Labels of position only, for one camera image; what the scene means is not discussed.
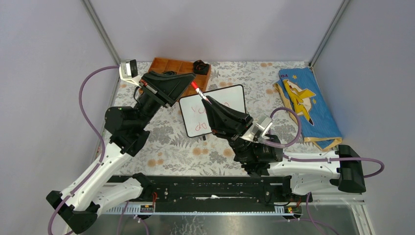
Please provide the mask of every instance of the airplane illustration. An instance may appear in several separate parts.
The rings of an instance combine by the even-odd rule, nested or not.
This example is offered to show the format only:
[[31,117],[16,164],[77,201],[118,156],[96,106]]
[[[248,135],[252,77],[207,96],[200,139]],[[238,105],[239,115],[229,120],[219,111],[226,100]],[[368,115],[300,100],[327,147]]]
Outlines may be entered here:
[[291,102],[293,103],[294,112],[296,112],[298,116],[304,116],[307,121],[314,126],[314,122],[311,119],[309,112],[312,108],[310,98],[316,94],[309,89],[301,89],[297,84],[289,81],[288,79],[285,79],[282,82]]

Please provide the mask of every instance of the gray wall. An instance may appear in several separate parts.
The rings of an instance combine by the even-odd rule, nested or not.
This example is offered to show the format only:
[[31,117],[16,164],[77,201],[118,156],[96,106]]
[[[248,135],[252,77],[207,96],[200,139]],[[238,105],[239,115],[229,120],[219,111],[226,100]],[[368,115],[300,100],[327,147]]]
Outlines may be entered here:
[[[46,195],[87,168],[97,143],[79,86],[114,62],[81,1],[1,1],[0,24],[0,234],[45,235]],[[116,80],[109,71],[87,84],[85,108],[99,128]],[[61,235],[62,220],[55,225]]]
[[121,58],[308,61],[342,0],[92,0]]
[[415,228],[414,9],[414,0],[353,0],[315,67],[345,143],[386,165],[366,180],[377,235]]

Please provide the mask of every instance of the patterned table surface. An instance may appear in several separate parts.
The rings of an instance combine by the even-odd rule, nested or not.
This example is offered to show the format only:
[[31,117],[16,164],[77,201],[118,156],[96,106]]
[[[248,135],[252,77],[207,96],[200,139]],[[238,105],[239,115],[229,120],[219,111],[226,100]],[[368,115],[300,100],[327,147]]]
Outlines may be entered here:
[[[151,63],[138,63],[138,73],[144,74]],[[212,62],[207,90],[242,84],[248,113],[255,119],[270,114],[282,101],[273,84],[279,79],[280,69],[304,68],[304,62]],[[116,94],[115,106],[134,106],[135,86],[122,81]],[[227,141],[206,135],[189,138],[186,135],[179,104],[160,108],[145,128],[151,131],[144,148],[130,159],[116,175],[142,172],[146,175],[246,175]],[[291,141],[297,125],[286,112],[274,115],[271,127],[282,143]],[[105,133],[108,143],[111,134]],[[299,142],[286,149],[290,152],[319,152],[313,144]]]

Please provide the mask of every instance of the small whiteboard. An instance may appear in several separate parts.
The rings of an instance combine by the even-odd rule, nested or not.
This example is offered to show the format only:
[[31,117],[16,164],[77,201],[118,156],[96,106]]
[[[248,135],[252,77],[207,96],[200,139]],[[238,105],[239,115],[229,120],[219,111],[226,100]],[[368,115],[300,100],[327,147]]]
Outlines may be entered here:
[[[246,113],[244,87],[234,85],[217,90],[204,92],[218,102],[237,111]],[[196,137],[212,133],[202,98],[198,95],[183,97],[179,100],[187,136]]]

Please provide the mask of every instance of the red writing on whiteboard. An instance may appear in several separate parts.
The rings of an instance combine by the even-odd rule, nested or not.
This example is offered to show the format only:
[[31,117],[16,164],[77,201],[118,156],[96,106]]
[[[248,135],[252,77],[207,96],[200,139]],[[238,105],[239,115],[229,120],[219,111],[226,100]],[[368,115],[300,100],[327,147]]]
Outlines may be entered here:
[[195,131],[200,131],[201,129],[207,129],[208,128],[208,126],[206,126],[206,123],[200,123],[199,122],[199,124],[196,126],[196,128],[195,128]]
[[[227,106],[228,108],[230,108],[230,105],[227,103],[227,102],[225,102],[225,103],[223,103],[225,106]],[[194,113],[200,113],[200,114],[205,114],[206,113],[206,109],[205,108],[198,108],[198,107],[192,107],[192,110],[193,110],[193,112]]]

